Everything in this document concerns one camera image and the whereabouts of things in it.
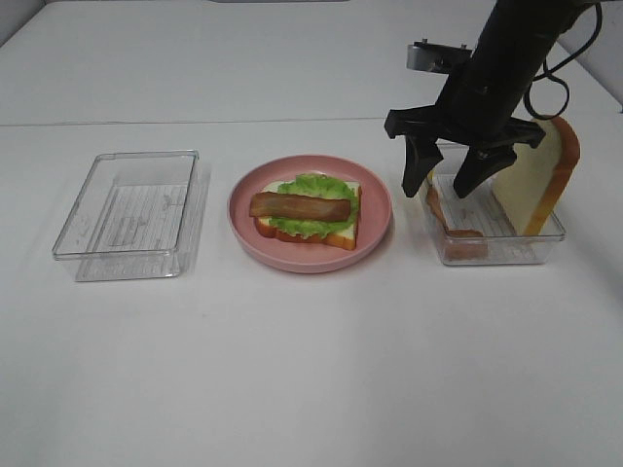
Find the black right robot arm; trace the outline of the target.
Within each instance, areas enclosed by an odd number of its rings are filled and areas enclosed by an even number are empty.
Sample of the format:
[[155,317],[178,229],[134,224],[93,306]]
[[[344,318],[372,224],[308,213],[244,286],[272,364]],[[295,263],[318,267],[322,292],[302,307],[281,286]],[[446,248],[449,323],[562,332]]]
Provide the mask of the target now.
[[498,1],[474,49],[425,39],[409,45],[408,68],[444,74],[447,80],[434,104],[392,110],[386,117],[387,135],[405,139],[402,189],[407,197],[418,192],[443,159],[440,139],[468,149],[454,181],[460,198],[512,165],[515,145],[540,144],[545,135],[538,125],[541,115],[524,121],[513,113],[518,104],[531,107],[533,82],[554,77],[546,57],[588,9],[594,9],[600,29],[603,9],[598,1]]

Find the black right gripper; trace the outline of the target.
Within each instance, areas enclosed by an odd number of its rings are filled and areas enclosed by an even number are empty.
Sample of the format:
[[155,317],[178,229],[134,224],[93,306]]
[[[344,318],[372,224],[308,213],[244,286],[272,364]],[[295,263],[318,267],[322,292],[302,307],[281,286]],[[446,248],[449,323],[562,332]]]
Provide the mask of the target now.
[[544,131],[536,123],[514,118],[512,113],[531,86],[537,66],[493,62],[410,63],[409,68],[444,74],[447,80],[434,104],[391,110],[385,131],[391,138],[405,136],[402,189],[413,198],[429,172],[443,156],[436,140],[470,146],[455,177],[454,190],[466,198],[478,186],[512,165],[514,143],[536,147]]

